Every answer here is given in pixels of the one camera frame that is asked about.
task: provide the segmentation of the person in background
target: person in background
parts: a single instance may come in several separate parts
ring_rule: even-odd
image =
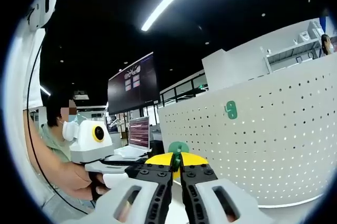
[[[52,94],[47,100],[46,112],[47,123],[41,125],[39,135],[62,162],[70,162],[70,142],[63,138],[62,129],[64,121],[70,122],[76,118],[73,97],[65,91]]]
[[[330,37],[326,34],[321,36],[322,40],[322,50],[324,55],[329,55],[334,53],[334,47],[331,43]]]

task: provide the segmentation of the cable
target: cable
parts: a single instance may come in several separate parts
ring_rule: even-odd
[[[31,76],[30,76],[30,78],[29,78],[29,83],[28,83],[28,93],[27,93],[27,124],[28,124],[29,138],[31,139],[31,145],[32,145],[34,157],[35,157],[35,160],[36,160],[36,162],[37,162],[38,168],[41,170],[41,174],[43,175],[44,179],[47,181],[47,183],[49,184],[49,186],[50,186],[51,188],[53,188],[53,190],[55,191],[55,193],[56,193],[57,195],[59,195],[59,197],[60,197],[61,199],[63,199],[63,201],[66,202],[69,206],[71,206],[72,208],[76,209],[77,211],[80,211],[80,212],[82,212],[82,213],[84,213],[84,214],[87,215],[87,214],[88,214],[87,212],[82,211],[81,209],[79,209],[79,208],[73,206],[73,205],[70,204],[68,201],[66,201],[66,200],[65,200],[65,199],[58,193],[58,191],[52,186],[52,184],[48,181],[46,175],[44,174],[44,172],[43,172],[43,170],[42,170],[42,168],[41,168],[41,166],[40,166],[40,163],[38,162],[38,159],[37,159],[37,156],[36,156],[36,153],[35,153],[35,149],[34,149],[34,145],[33,145],[33,140],[32,140],[32,135],[31,135],[31,127],[30,127],[30,125],[29,125],[29,91],[30,91],[30,89],[31,89],[31,81],[32,81],[32,77],[33,77],[34,67],[35,67],[35,64],[36,64],[36,61],[37,61],[37,58],[38,58],[38,54],[39,54],[40,51],[41,51],[41,47],[42,47],[42,44],[43,44],[43,42],[44,42],[46,36],[47,36],[47,32],[45,33],[45,36],[43,37],[42,43],[41,43],[41,45],[40,45],[40,47],[39,47],[39,49],[38,49],[38,51],[37,51],[37,55],[36,55],[36,58],[35,58],[35,61],[34,61],[34,64],[33,64]]]
[[[308,52],[308,57],[309,57],[309,59],[314,59],[314,53],[313,52]]]

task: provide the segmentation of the person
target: person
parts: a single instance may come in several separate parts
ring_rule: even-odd
[[[64,121],[70,122],[76,118],[77,109],[73,97],[66,90],[52,93],[47,100],[46,113],[47,123],[41,125],[39,135],[63,162],[69,162],[70,142],[63,138],[62,129]]]
[[[29,115],[30,110],[36,110],[43,105],[39,65],[46,31],[42,27],[50,19],[55,3],[56,0],[35,0],[28,14],[19,20],[8,49],[8,60],[1,83],[5,91],[2,92],[1,99],[4,104],[3,115],[6,118],[2,121],[6,129],[5,149],[11,155],[15,168],[11,170],[11,175],[16,179],[19,178],[21,185],[24,186],[24,190],[20,191],[20,200],[23,199],[22,196],[24,199],[29,196],[33,199],[33,203],[27,207],[30,211],[38,206],[49,217],[50,213],[55,213],[58,219],[53,219],[54,222],[62,222],[69,213],[72,214],[70,211],[72,208],[66,203],[58,204],[62,200],[43,182],[42,171],[47,180],[59,187],[67,196],[92,200],[93,195],[92,181],[84,166],[69,161],[63,162],[45,144]],[[104,183],[102,174],[98,174],[97,179]],[[108,191],[105,186],[96,187],[95,190],[98,194]],[[125,218],[124,212],[121,213],[120,220]]]
[[[331,43],[331,39],[328,35],[323,34],[321,36],[322,41],[322,50],[325,55],[333,54],[334,53],[334,47]]]

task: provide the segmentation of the yellow lens ring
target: yellow lens ring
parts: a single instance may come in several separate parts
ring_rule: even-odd
[[[97,141],[97,142],[102,142],[102,141],[104,141],[104,136],[103,136],[102,139],[99,139],[99,138],[97,138],[96,133],[95,133],[95,130],[96,130],[96,128],[98,128],[98,127],[100,127],[100,126],[99,126],[99,125],[96,125],[96,126],[93,127],[92,135],[93,135],[93,138],[94,138],[95,141]]]

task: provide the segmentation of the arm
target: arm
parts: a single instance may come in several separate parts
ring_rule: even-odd
[[[27,120],[27,111],[23,112],[23,121],[28,157],[34,169],[40,172],[34,156],[31,138],[29,137],[28,123],[36,157],[49,182],[58,186],[69,196],[92,200],[91,189],[89,187],[91,180],[84,167],[72,162],[61,162],[58,156],[40,138],[29,115]]]

